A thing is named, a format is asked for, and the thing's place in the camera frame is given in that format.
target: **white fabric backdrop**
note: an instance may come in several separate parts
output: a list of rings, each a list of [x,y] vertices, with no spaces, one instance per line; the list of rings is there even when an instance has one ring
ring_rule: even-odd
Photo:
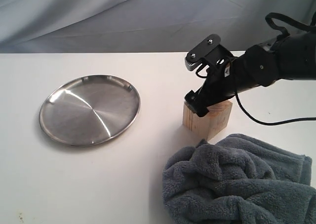
[[[269,12],[309,23],[316,10],[315,0],[23,1],[32,10],[19,1],[0,8],[0,52],[188,51],[212,33],[245,50],[277,35]]]

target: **stainless steel plate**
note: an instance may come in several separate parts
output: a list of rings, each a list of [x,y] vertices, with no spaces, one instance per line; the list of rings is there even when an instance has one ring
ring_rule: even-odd
[[[118,77],[94,75],[54,91],[41,107],[39,123],[58,142],[90,146],[125,131],[139,109],[140,98],[134,86]]]

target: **crumpled towel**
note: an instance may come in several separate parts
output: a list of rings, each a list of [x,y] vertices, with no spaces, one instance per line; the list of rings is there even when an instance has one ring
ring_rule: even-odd
[[[163,202],[177,224],[314,224],[312,159],[232,134],[173,155]]]

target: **white table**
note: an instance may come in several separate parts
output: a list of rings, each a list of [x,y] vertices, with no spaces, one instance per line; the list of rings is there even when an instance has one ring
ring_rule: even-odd
[[[182,106],[184,95],[203,82],[187,71],[184,57],[185,53],[0,54],[0,223],[172,223],[162,204],[161,172],[172,154],[198,141],[181,126]],[[115,75],[135,85],[140,114],[107,144],[57,145],[39,129],[40,106],[60,85],[91,74]],[[315,116],[315,87],[315,81],[279,81],[244,92],[240,99],[265,121]],[[244,133],[316,160],[316,122],[265,127],[249,120],[232,101],[228,127],[211,142]],[[316,186],[315,175],[312,185]]]

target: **sticker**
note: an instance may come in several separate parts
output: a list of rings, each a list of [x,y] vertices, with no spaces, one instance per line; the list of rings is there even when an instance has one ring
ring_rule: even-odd
[[[230,68],[231,68],[230,66],[228,66],[228,67],[225,68],[224,77],[227,77],[227,76],[230,75]]]

